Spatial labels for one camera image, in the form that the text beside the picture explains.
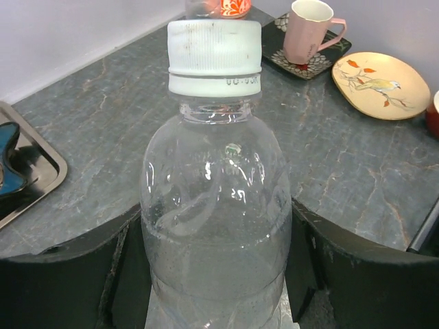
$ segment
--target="metal tray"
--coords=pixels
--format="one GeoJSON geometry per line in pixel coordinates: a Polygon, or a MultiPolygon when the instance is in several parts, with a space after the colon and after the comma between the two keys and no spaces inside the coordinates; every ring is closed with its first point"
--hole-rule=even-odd
{"type": "Polygon", "coordinates": [[[407,251],[439,258],[439,197],[430,209],[407,251]]]}
{"type": "Polygon", "coordinates": [[[0,229],[57,188],[66,178],[67,163],[12,106],[0,101],[0,124],[20,125],[20,138],[10,162],[28,186],[0,205],[0,229]]]}

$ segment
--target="water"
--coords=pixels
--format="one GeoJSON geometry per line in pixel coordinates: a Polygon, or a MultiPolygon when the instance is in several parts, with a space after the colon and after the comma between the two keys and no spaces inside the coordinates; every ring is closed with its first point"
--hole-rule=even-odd
{"type": "MultiPolygon", "coordinates": [[[[284,285],[284,291],[283,294],[286,294],[286,288],[284,285]]],[[[154,291],[152,291],[153,295],[151,296],[151,304],[157,303],[157,296],[154,291]]],[[[282,303],[282,299],[284,296],[281,297],[281,301],[278,304],[278,307],[274,311],[274,314],[272,318],[262,327],[262,329],[281,329],[281,328],[293,328],[293,321],[291,316],[288,317],[288,308],[289,303],[287,305],[287,308],[284,309],[284,305],[282,303]]],[[[179,329],[180,326],[174,325],[174,322],[166,315],[165,312],[163,312],[162,308],[160,306],[157,306],[153,310],[148,311],[148,318],[146,321],[145,329],[179,329]]]]}
{"type": "Polygon", "coordinates": [[[154,221],[146,223],[153,287],[175,329],[264,328],[283,290],[290,209],[285,203],[270,221],[230,206],[235,217],[213,215],[184,239],[154,221]]]}

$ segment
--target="decorative plate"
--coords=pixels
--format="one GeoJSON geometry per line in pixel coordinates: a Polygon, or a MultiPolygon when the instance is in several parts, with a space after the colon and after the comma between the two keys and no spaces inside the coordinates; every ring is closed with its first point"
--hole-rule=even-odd
{"type": "Polygon", "coordinates": [[[374,118],[412,118],[431,101],[430,89],[419,73],[383,53],[347,55],[335,63],[332,76],[349,103],[374,118]]]}
{"type": "MultiPolygon", "coordinates": [[[[321,72],[329,69],[351,47],[352,43],[346,39],[316,53],[308,63],[299,65],[288,62],[283,55],[283,40],[287,31],[289,13],[272,21],[262,28],[262,56],[287,72],[310,80],[321,72]]],[[[323,42],[334,39],[337,35],[328,31],[323,42]]]]}
{"type": "Polygon", "coordinates": [[[17,173],[9,163],[11,151],[20,136],[20,126],[15,122],[0,125],[0,200],[23,190],[26,179],[17,173]]]}

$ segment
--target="plastic water bottle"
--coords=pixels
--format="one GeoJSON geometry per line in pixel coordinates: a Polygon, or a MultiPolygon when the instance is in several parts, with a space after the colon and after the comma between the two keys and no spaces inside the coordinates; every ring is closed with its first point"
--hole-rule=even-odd
{"type": "Polygon", "coordinates": [[[169,90],[180,113],[147,147],[143,236],[170,329],[266,328],[291,239],[286,162],[252,115],[261,96],[261,26],[168,26],[169,90]]]}

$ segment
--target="coaster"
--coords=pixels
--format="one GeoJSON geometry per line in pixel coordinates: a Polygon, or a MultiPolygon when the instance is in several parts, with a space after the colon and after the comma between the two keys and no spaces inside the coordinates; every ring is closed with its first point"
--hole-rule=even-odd
{"type": "Polygon", "coordinates": [[[377,119],[412,118],[431,101],[430,89],[419,73],[383,53],[349,54],[335,63],[332,76],[354,108],[377,119]]]}
{"type": "MultiPolygon", "coordinates": [[[[282,15],[262,28],[262,56],[281,69],[305,80],[321,74],[339,60],[351,47],[352,43],[342,38],[341,41],[319,51],[306,64],[293,64],[283,55],[283,40],[287,31],[289,13],[282,15]]],[[[332,40],[337,35],[328,31],[322,43],[332,40]]]]}

